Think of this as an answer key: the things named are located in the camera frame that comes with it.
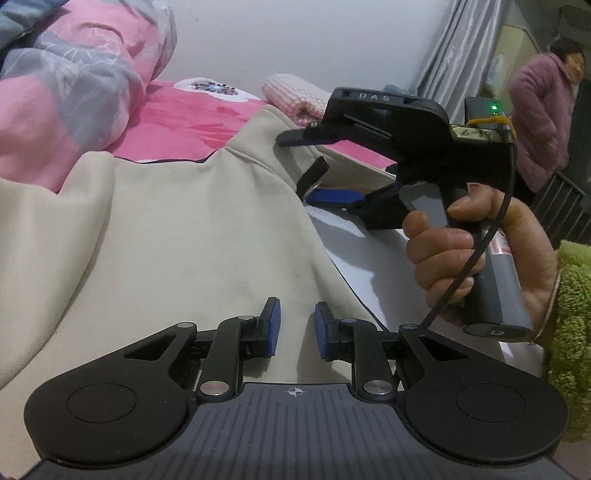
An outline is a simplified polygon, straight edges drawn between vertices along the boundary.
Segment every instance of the bracelet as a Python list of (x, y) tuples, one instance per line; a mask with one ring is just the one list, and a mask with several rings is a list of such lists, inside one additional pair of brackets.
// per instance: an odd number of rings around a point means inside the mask
[(530, 345), (534, 345), (544, 333), (546, 326), (548, 325), (548, 321), (550, 320), (550, 316), (552, 315), (552, 310), (554, 310), (554, 302), (556, 301), (556, 295), (558, 295), (558, 289), (560, 288), (560, 272), (558, 272), (558, 276), (556, 277), (556, 283), (554, 284), (554, 290), (552, 290), (552, 296), (550, 297), (550, 304), (548, 305), (548, 311), (546, 312), (546, 316), (544, 317), (544, 321), (542, 323), (542, 327), (540, 331), (536, 334), (535, 337), (531, 339)]

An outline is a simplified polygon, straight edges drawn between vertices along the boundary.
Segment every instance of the pink jacket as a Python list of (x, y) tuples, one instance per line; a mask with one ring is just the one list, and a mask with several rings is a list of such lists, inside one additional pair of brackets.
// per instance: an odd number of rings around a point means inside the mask
[(517, 171), (537, 192), (569, 162), (573, 82), (556, 55), (543, 53), (513, 76), (509, 95), (517, 130)]

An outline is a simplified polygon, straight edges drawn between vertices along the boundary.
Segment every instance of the black circular pad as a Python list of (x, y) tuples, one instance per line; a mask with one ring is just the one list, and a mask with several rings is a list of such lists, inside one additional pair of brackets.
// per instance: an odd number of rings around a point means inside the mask
[(432, 447), (489, 465), (551, 455), (567, 422), (553, 387), (492, 359), (433, 362), (408, 391), (405, 410)]
[(497, 422), (518, 417), (525, 409), (523, 396), (504, 385), (480, 383), (460, 390), (457, 406), (473, 419)]
[(89, 423), (105, 423), (125, 417), (135, 407), (133, 390), (113, 383), (88, 385), (68, 398), (72, 415)]
[(117, 465), (161, 448), (180, 431), (187, 397), (168, 372), (157, 362), (110, 360), (78, 367), (33, 392), (24, 418), (42, 458)]

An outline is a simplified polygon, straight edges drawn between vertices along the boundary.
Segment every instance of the beige fabric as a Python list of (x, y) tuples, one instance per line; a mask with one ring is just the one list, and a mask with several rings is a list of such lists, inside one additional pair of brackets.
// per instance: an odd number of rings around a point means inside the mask
[[(310, 315), (369, 319), (294, 194), (319, 156), (277, 149), (293, 124), (263, 109), (204, 164), (134, 164), (86, 154), (62, 191), (0, 180), (0, 471), (37, 461), (22, 421), (45, 380), (178, 322), (213, 329), (281, 299), (277, 356), (246, 373), (269, 382), (342, 381)], [(327, 184), (392, 181), (334, 154)]]

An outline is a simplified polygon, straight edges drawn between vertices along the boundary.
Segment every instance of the white wall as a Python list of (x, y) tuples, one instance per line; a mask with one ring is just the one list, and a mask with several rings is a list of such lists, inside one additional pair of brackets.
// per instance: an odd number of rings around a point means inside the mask
[(178, 44), (161, 80), (204, 76), (255, 95), (273, 73), (326, 90), (405, 88), (450, 0), (168, 0)]

